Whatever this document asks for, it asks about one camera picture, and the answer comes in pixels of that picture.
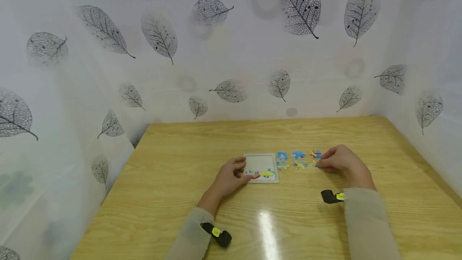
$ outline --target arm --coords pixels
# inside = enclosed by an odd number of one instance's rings
[[[210,235],[201,223],[214,223],[215,213],[221,199],[247,184],[251,175],[243,176],[245,157],[236,157],[225,163],[218,172],[212,186],[186,217],[180,232],[168,251],[165,260],[202,260],[209,247]]]
[[[388,224],[387,211],[371,172],[349,148],[331,148],[316,164],[326,172],[345,172],[344,209],[352,260],[399,260],[398,247]]]
[[[351,259],[401,259],[380,194],[370,189],[347,188],[344,197]]]

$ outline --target wooden table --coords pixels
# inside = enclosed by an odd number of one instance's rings
[[[462,201],[385,118],[152,124],[71,259],[163,259],[219,167],[243,153],[346,144],[369,166],[403,259],[462,259]],[[222,202],[233,240],[206,259],[350,259],[343,204],[320,191],[346,181],[309,167],[250,184]]]

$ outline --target white backdrop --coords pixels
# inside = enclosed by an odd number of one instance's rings
[[[462,194],[461,0],[294,2],[0,0],[0,260],[68,258],[153,122],[380,113]]]

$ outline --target white puzzle board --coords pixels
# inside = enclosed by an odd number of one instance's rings
[[[249,183],[279,183],[275,154],[244,154],[244,156],[247,158],[244,175],[254,177]]]

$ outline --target beige sleeve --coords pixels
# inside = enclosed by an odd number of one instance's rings
[[[201,227],[204,222],[214,224],[212,214],[194,208],[186,217],[165,260],[202,260],[210,241],[210,234]]]
[[[347,188],[343,193],[351,259],[401,259],[380,194],[362,188]]]

